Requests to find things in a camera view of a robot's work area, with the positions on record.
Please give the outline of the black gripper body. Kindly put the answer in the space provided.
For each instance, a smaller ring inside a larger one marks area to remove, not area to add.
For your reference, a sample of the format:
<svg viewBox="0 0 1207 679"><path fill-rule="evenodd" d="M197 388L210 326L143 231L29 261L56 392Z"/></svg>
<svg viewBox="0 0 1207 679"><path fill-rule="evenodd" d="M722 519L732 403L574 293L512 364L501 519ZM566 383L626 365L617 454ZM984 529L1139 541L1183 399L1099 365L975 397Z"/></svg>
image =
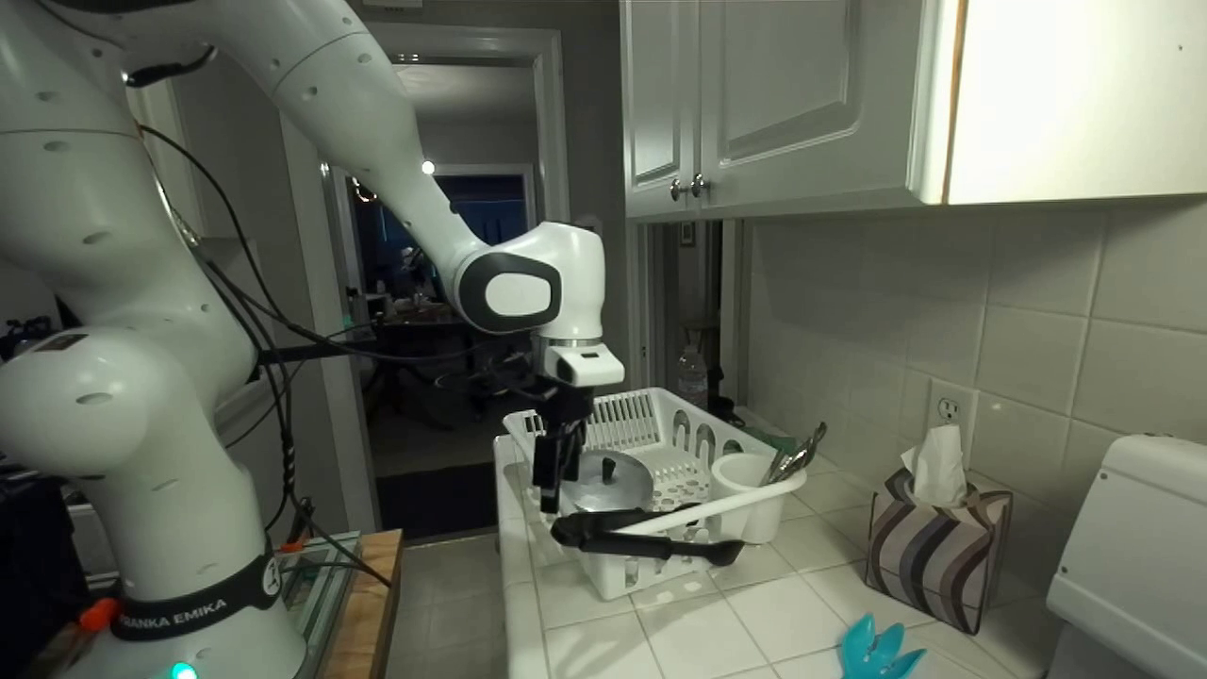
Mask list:
<svg viewBox="0 0 1207 679"><path fill-rule="evenodd" d="M549 383L535 399L535 415L542 418L542 434L563 434L563 481L574 477L592 415L592 392Z"/></svg>

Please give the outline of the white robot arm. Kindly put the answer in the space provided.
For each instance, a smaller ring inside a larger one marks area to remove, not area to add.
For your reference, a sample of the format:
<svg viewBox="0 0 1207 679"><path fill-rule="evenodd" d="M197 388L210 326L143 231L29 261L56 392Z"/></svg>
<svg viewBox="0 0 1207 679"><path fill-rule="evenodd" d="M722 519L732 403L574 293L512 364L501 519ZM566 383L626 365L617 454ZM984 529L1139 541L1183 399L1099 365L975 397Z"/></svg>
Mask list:
<svg viewBox="0 0 1207 679"><path fill-rule="evenodd" d="M0 0L0 254L74 315L0 365L0 451L84 487L121 574L114 624L61 679L298 679L308 661L253 477L214 434L253 344L173 227L126 100L207 57L391 209L470 330L527 332L556 397L626 376L605 344L605 242L566 223L478 242L348 0Z"/></svg>

